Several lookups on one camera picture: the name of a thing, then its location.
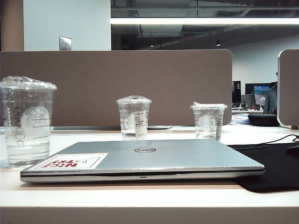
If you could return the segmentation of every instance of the cup of water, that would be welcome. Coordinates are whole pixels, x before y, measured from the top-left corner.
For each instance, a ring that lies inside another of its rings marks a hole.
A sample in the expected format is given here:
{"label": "cup of water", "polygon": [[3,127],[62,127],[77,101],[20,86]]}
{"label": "cup of water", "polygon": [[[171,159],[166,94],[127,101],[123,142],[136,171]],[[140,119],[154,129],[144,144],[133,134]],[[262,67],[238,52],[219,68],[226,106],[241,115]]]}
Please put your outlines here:
{"label": "cup of water", "polygon": [[124,139],[145,139],[151,100],[143,96],[127,96],[116,101],[120,111],[121,134]]}
{"label": "cup of water", "polygon": [[199,139],[221,139],[225,104],[199,104],[193,102],[196,137]]}
{"label": "cup of water", "polygon": [[9,165],[26,166],[48,157],[53,92],[57,87],[15,76],[2,79],[0,89]]}

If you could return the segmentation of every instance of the mouse pad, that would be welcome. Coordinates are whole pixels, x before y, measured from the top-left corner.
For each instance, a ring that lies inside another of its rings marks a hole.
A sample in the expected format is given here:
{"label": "mouse pad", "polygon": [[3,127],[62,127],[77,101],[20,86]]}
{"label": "mouse pad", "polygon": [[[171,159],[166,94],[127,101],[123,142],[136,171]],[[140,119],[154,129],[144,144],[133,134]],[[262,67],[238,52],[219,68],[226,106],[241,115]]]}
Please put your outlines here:
{"label": "mouse pad", "polygon": [[[299,190],[299,148],[297,152],[286,151],[299,142],[266,144],[266,148],[239,150],[240,153],[265,166],[261,176],[234,179],[245,189],[258,193]],[[255,147],[255,145],[230,145],[233,149]]]}

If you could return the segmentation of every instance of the gray partition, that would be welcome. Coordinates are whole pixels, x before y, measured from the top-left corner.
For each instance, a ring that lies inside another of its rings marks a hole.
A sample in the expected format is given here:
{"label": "gray partition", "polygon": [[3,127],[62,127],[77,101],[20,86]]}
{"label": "gray partition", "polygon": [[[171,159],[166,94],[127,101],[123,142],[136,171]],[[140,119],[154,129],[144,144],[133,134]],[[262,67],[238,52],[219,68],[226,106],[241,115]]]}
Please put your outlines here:
{"label": "gray partition", "polygon": [[1,52],[1,78],[52,82],[53,126],[119,126],[116,99],[152,99],[150,125],[194,125],[189,106],[225,103],[231,120],[232,54],[228,50]]}
{"label": "gray partition", "polygon": [[283,125],[299,125],[299,49],[287,49],[278,56],[277,119]]}

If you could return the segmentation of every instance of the silver laptop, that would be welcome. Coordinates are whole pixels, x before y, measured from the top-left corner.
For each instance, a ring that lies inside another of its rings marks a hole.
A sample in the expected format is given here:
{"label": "silver laptop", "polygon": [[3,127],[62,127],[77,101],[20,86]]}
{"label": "silver laptop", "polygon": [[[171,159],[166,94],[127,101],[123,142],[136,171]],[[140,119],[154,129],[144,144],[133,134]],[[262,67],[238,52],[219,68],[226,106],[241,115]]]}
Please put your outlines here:
{"label": "silver laptop", "polygon": [[264,166],[216,140],[79,142],[21,172],[24,182],[236,178]]}

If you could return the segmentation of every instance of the white desk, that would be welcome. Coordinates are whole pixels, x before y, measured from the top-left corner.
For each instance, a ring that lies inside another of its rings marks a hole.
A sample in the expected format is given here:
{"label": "white desk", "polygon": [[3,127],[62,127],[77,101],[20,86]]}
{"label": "white desk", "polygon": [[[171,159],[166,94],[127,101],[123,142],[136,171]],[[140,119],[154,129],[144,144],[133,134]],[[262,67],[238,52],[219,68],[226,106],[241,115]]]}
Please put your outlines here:
{"label": "white desk", "polygon": [[236,113],[251,113],[251,114],[261,114],[263,111],[257,111],[257,110],[232,110],[232,114]]}
{"label": "white desk", "polygon": [[[276,140],[298,130],[227,125],[224,144]],[[149,130],[148,139],[195,138],[194,127]],[[121,140],[118,131],[54,131],[50,153],[78,141]],[[292,137],[280,142],[291,142]],[[6,157],[1,135],[1,158]],[[232,181],[30,184],[1,169],[1,223],[297,224],[299,191],[258,194]]]}

